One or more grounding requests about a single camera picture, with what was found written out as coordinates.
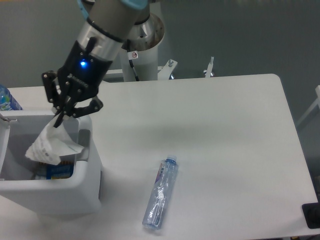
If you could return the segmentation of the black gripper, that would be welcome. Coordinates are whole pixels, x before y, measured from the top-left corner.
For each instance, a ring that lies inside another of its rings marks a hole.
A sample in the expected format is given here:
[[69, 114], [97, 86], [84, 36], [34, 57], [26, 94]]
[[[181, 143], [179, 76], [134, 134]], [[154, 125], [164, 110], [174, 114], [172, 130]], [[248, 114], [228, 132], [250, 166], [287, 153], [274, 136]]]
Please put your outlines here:
[[[92, 53], [98, 45], [97, 39], [90, 39], [86, 47], [76, 41], [64, 65], [57, 72], [49, 70], [41, 75], [47, 101], [53, 104], [57, 117], [53, 127], [58, 128], [64, 115], [73, 118], [96, 113], [104, 106], [96, 96], [104, 75], [112, 64], [110, 60], [100, 59]], [[88, 106], [71, 107], [66, 105], [66, 96], [76, 102], [91, 99]]]

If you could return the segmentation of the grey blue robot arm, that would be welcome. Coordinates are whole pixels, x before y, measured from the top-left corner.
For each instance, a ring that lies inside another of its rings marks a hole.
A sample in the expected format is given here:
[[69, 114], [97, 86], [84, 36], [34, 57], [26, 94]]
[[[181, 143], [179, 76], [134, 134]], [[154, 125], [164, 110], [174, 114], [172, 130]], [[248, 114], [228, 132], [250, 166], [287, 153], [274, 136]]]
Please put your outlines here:
[[48, 102], [55, 109], [54, 128], [64, 119], [98, 112], [103, 102], [99, 86], [148, 0], [81, 1], [88, 16], [64, 64], [42, 73]]

